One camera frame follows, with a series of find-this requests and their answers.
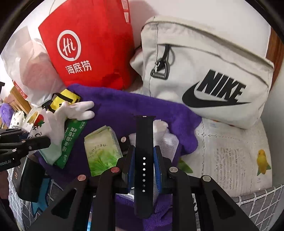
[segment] nike swoosh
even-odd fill
[[[193,85],[182,96],[182,101],[184,102],[185,105],[187,105],[189,107],[192,107],[192,108],[208,108],[208,107],[233,106],[233,105],[249,104],[250,103],[250,102],[238,103],[238,102],[230,102],[230,101],[198,99],[198,98],[196,98],[196,96],[194,94],[194,90],[195,90],[197,84]]]

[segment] green tissue package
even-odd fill
[[[119,143],[111,127],[103,126],[85,137],[85,150],[92,176],[116,166],[122,157]]]

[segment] nike logo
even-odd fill
[[[208,74],[197,88],[197,91],[202,92],[204,88],[205,94],[209,94],[218,98],[223,96],[226,101],[219,100],[202,100],[198,99],[195,94],[195,88],[198,85],[196,83],[191,88],[189,88],[184,95],[182,96],[182,101],[185,105],[192,108],[208,108],[208,107],[220,107],[220,106],[233,106],[248,104],[250,102],[238,102],[236,96],[242,94],[242,89],[245,89],[246,85],[234,81],[231,77],[228,77],[224,74],[217,73],[213,70],[209,70]],[[235,91],[231,95],[232,89],[236,87]]]

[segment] purple towel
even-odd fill
[[[170,133],[177,136],[183,148],[182,154],[192,153],[198,146],[194,135],[194,129],[200,124],[201,117],[193,113],[189,108],[182,104],[164,101],[139,94],[118,91],[109,88],[86,87],[74,84],[68,90],[81,96],[81,101],[92,100],[95,103],[92,109],[95,117],[87,122],[82,133],[75,141],[73,149],[64,169],[48,165],[39,156],[40,163],[44,166],[47,173],[61,186],[71,182],[80,174],[90,176],[87,156],[84,148],[84,137],[94,130],[106,125],[110,126],[118,139],[136,132],[136,121],[134,116],[156,116],[168,123]],[[160,231],[170,230],[171,205],[170,195],[160,195],[156,205],[155,213],[145,220],[136,218],[134,222],[126,222],[130,214],[134,217],[134,210],[126,199],[117,196],[117,224],[126,230],[145,230]]]

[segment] purple fluffy toy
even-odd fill
[[[10,126],[13,114],[14,110],[12,109],[12,107],[7,103],[2,103],[2,105],[0,106],[0,115],[2,122],[8,127]]]

